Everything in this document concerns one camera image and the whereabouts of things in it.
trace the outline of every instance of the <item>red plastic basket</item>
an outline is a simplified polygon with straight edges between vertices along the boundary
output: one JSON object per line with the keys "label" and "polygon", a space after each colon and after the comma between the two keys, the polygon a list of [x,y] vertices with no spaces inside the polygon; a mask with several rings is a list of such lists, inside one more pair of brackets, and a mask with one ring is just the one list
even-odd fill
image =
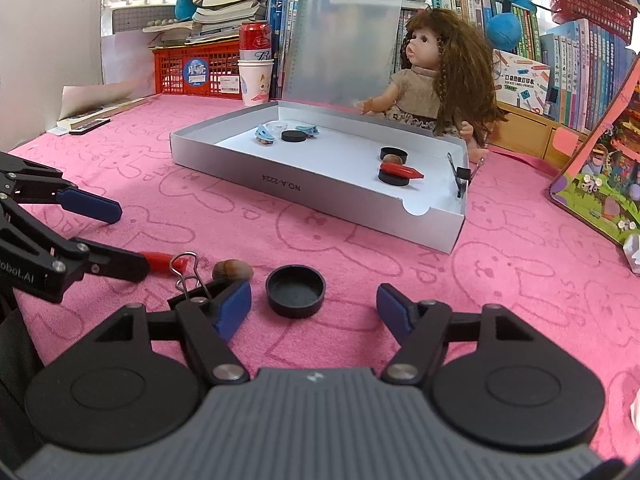
{"label": "red plastic basket", "polygon": [[638,10],[621,0],[549,0],[553,20],[566,23],[587,18],[631,44]]}
{"label": "red plastic basket", "polygon": [[156,93],[242,99],[238,40],[154,50]]}

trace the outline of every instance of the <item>doll hand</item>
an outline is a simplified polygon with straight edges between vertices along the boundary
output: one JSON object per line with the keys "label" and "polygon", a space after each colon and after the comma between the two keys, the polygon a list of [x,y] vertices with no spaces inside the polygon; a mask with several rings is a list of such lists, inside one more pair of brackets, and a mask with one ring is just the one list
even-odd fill
{"label": "doll hand", "polygon": [[467,123],[466,121],[462,121],[462,123],[460,123],[460,126],[460,137],[465,140],[469,140],[474,136],[474,128],[471,124]]}
{"label": "doll hand", "polygon": [[356,103],[356,108],[361,114],[367,114],[371,111],[371,99],[367,99],[366,101],[358,101]]}

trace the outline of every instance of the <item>doll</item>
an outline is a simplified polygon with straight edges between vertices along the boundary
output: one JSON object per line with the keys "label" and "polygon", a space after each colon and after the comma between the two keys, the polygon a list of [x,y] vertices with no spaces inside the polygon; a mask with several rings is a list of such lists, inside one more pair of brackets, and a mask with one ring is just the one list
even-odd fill
{"label": "doll", "polygon": [[495,101],[491,48],[452,10],[419,12],[406,30],[402,70],[381,96],[359,102],[358,110],[462,137],[469,161],[477,164],[488,153],[494,124],[506,120]]}

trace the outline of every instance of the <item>acorn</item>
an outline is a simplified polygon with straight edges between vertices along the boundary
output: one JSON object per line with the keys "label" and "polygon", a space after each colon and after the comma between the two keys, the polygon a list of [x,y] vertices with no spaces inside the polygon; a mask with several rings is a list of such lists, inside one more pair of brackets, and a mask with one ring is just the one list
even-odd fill
{"label": "acorn", "polygon": [[251,266],[242,260],[224,260],[213,266],[211,277],[214,280],[247,280],[254,276],[254,270]]}
{"label": "acorn", "polygon": [[400,164],[402,166],[402,158],[400,158],[397,155],[394,155],[393,153],[389,153],[388,155],[385,155],[382,159],[382,162],[390,162],[392,164]]}

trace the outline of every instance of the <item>cardboard box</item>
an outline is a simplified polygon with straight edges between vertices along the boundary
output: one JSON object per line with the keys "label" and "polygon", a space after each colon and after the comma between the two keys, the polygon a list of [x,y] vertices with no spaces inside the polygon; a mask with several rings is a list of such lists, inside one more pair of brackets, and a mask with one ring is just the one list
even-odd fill
{"label": "cardboard box", "polygon": [[511,52],[494,50],[495,96],[498,101],[542,115],[549,67]]}
{"label": "cardboard box", "polygon": [[[270,121],[287,128],[314,125],[304,142],[263,146],[255,129]],[[468,168],[466,145],[455,137],[355,113],[290,102],[246,108],[194,124],[170,136],[176,164],[289,200],[327,215],[450,253],[465,219],[466,193],[447,158]],[[380,149],[401,148],[407,166],[424,174],[408,186],[378,179]]]}

